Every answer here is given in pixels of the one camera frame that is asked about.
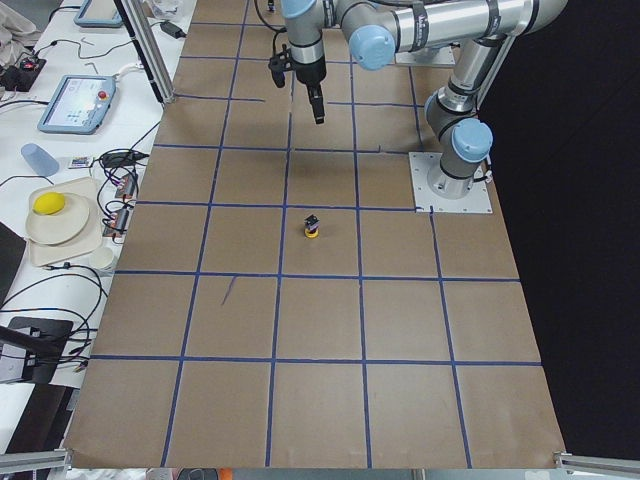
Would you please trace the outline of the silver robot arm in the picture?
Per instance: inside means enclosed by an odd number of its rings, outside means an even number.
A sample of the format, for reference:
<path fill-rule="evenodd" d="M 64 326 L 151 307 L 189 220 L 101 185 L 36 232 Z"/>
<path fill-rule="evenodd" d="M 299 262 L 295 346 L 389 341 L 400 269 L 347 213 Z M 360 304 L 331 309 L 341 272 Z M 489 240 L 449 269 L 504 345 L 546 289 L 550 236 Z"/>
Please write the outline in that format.
<path fill-rule="evenodd" d="M 284 1 L 288 43 L 274 49 L 269 69 L 278 87 L 294 72 L 321 124 L 326 29 L 339 27 L 352 59 L 368 71 L 392 62 L 450 68 L 447 84 L 425 104 L 443 149 L 427 182 L 436 195 L 460 199 L 479 181 L 476 171 L 492 147 L 491 129 L 476 114 L 512 41 L 547 26 L 565 6 L 545 0 Z"/>

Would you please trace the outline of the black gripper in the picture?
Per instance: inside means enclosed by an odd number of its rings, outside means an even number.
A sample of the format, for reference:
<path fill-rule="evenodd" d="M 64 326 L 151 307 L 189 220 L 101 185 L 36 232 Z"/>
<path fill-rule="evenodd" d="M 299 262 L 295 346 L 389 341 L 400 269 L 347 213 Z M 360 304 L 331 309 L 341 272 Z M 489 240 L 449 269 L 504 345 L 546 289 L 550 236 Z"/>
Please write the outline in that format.
<path fill-rule="evenodd" d="M 325 121 L 324 98 L 321 83 L 326 77 L 326 61 L 322 56 L 312 63 L 294 62 L 296 79 L 307 86 L 309 104 L 312 108 L 314 122 Z"/>

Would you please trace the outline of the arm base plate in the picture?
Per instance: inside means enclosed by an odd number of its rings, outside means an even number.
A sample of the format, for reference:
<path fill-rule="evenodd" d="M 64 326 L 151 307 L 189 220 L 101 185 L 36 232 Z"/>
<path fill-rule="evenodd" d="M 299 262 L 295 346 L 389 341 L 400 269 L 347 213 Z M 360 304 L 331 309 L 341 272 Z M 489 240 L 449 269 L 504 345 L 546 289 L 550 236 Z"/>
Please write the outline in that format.
<path fill-rule="evenodd" d="M 441 169 L 441 153 L 409 154 L 415 210 L 418 213 L 492 214 L 483 171 L 477 164 L 474 176 L 458 180 Z"/>

